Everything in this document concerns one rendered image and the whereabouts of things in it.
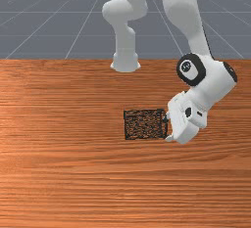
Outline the dark mesh basket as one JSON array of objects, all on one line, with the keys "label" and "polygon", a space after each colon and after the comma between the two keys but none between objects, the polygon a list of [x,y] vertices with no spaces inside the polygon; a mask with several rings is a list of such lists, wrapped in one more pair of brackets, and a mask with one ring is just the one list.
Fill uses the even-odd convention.
[{"label": "dark mesh basket", "polygon": [[168,120],[164,109],[124,111],[125,138],[165,139],[168,136]]}]

